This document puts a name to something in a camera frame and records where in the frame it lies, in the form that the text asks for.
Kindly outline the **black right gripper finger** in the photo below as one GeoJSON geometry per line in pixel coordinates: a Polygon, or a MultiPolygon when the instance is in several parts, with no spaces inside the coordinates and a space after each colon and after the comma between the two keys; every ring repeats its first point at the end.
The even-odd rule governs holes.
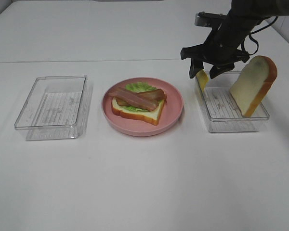
{"type": "Polygon", "coordinates": [[[204,69],[203,62],[192,58],[189,70],[189,78],[194,78],[197,75],[197,73],[203,69],[204,69]]]}
{"type": "Polygon", "coordinates": [[[225,73],[225,72],[228,72],[228,71],[231,71],[235,68],[235,65],[234,63],[230,63],[230,64],[226,64],[226,65],[223,65],[223,66],[216,66],[214,65],[209,74],[210,74],[210,79],[214,79],[216,78],[217,76],[221,75],[222,73],[225,73]]]}

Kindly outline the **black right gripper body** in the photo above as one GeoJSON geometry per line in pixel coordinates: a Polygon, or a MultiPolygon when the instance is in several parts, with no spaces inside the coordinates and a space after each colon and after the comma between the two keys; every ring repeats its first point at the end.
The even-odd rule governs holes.
{"type": "Polygon", "coordinates": [[[229,12],[227,15],[199,12],[195,25],[212,28],[203,44],[185,47],[181,59],[192,58],[215,66],[239,61],[246,62],[250,55],[239,50],[239,45],[250,32],[250,20],[229,12]]]}

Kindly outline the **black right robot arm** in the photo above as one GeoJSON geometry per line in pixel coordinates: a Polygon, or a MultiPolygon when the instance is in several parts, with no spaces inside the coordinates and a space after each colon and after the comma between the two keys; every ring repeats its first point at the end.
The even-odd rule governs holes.
{"type": "Polygon", "coordinates": [[[210,27],[211,32],[203,44],[181,50],[181,59],[191,59],[190,78],[204,68],[204,63],[213,66],[210,77],[215,78],[233,70],[236,62],[247,62],[250,54],[238,47],[255,26],[273,16],[289,16],[289,0],[234,0],[227,15],[197,13],[195,24],[210,27]]]}

